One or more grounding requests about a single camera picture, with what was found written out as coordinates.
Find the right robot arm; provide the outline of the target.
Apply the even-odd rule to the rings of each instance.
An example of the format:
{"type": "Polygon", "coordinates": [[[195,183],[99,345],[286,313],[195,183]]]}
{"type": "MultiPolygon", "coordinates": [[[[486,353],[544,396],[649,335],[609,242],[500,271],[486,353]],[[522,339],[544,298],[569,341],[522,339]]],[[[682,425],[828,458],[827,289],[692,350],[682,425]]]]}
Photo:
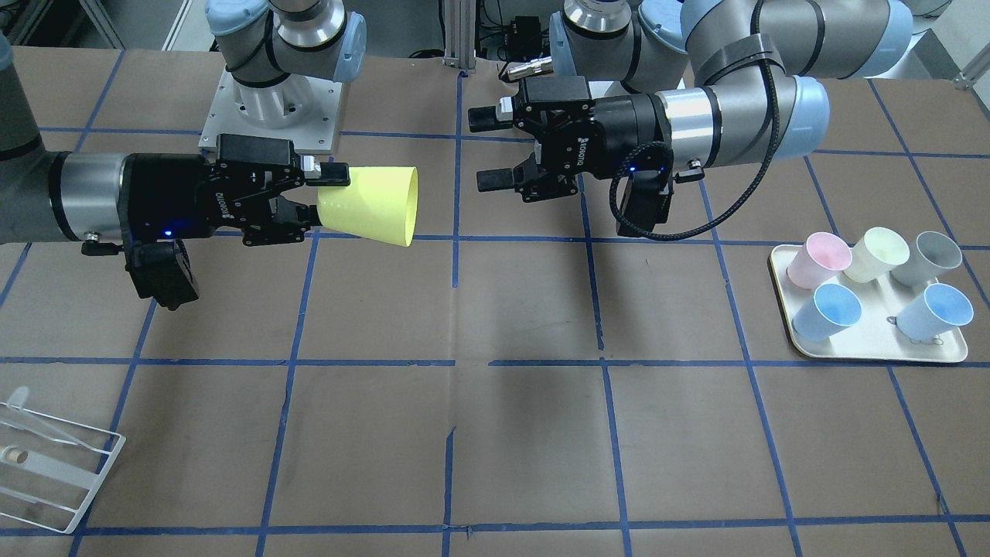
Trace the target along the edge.
{"type": "Polygon", "coordinates": [[[356,193],[346,163],[301,149],[336,117],[319,85],[349,84],[367,52],[367,21],[342,1],[209,1],[207,25],[225,60],[216,158],[72,154],[43,142],[9,39],[2,39],[2,242],[78,242],[85,256],[176,263],[183,241],[219,228],[244,244],[300,243],[315,206],[285,191],[356,193]]]}

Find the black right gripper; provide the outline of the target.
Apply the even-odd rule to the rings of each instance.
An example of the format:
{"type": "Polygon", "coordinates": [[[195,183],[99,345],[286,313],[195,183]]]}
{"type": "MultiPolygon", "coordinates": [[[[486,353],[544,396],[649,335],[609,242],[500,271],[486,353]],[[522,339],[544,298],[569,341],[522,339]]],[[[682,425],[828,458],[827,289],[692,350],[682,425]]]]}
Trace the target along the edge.
{"type": "Polygon", "coordinates": [[[289,244],[321,225],[315,205],[283,197],[293,188],[347,187],[345,162],[301,156],[286,138],[222,134],[215,161],[202,155],[134,154],[124,166],[126,223],[142,242],[211,237],[220,227],[247,246],[289,244]]]}

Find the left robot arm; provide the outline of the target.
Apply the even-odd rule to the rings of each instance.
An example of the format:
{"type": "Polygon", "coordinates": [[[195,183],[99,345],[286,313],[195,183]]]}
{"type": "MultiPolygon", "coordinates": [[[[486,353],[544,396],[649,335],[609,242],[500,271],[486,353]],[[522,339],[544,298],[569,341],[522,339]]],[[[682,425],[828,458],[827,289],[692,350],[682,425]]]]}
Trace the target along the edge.
{"type": "Polygon", "coordinates": [[[482,170],[477,188],[573,195],[577,174],[611,179],[652,141],[680,174],[758,163],[773,109],[774,158],[810,154],[830,122],[821,79],[886,73],[912,29],[901,1],[566,1],[549,21],[552,73],[468,113],[471,131],[534,138],[526,161],[482,170]]]}

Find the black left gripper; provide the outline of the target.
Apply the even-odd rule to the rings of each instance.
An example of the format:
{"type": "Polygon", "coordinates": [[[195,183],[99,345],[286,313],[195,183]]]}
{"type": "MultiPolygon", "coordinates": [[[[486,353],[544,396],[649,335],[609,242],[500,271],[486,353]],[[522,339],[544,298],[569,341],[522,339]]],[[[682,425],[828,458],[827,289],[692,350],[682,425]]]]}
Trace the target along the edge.
{"type": "Polygon", "coordinates": [[[513,129],[538,147],[512,169],[476,173],[480,193],[513,190],[531,203],[576,194],[576,176],[611,179],[638,145],[664,140],[664,106],[654,93],[594,98],[581,75],[527,77],[513,97],[468,109],[471,132],[513,129]]]}

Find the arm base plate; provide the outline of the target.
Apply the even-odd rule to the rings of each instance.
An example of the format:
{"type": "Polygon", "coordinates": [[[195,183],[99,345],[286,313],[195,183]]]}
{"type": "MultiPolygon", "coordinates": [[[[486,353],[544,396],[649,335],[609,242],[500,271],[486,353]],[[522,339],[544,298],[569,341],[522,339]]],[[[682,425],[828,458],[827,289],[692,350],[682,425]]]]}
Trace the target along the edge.
{"type": "Polygon", "coordinates": [[[215,152],[222,134],[282,138],[303,155],[332,155],[346,85],[291,74],[281,84],[251,88],[224,71],[200,134],[215,152]]]}

